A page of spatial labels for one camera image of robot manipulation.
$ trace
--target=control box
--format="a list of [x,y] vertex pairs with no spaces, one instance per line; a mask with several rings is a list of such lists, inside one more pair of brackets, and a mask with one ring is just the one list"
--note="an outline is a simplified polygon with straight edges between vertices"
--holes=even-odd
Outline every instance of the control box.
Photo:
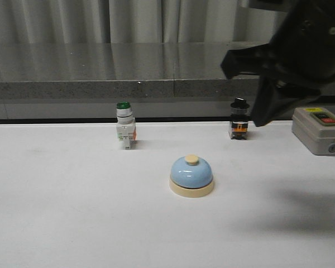
[[335,115],[321,107],[296,108],[292,132],[315,155],[335,155]]

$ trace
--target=white tabletop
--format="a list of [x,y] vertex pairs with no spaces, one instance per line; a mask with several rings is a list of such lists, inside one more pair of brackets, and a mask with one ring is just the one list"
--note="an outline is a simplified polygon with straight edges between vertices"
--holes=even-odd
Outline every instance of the white tabletop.
[[[335,156],[315,156],[291,122],[0,125],[0,268],[335,268]],[[216,188],[169,188],[181,156],[207,160]]]

